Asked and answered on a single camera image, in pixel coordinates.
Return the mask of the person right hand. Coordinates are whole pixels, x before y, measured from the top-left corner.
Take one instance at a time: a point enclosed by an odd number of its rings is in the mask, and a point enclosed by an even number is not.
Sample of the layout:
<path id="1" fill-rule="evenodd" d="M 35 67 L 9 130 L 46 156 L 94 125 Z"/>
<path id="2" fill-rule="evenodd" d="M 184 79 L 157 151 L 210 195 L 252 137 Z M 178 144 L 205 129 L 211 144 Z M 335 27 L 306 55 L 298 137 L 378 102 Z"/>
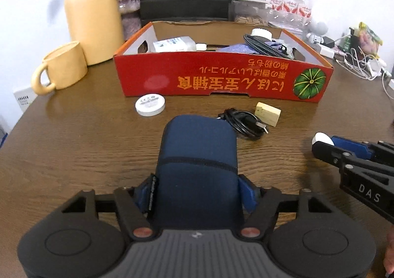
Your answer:
<path id="1" fill-rule="evenodd" d="M 386 277 L 389 277 L 394 272 L 394 225 L 387 234 L 387 248 L 383 259 L 383 266 L 385 268 Z"/>

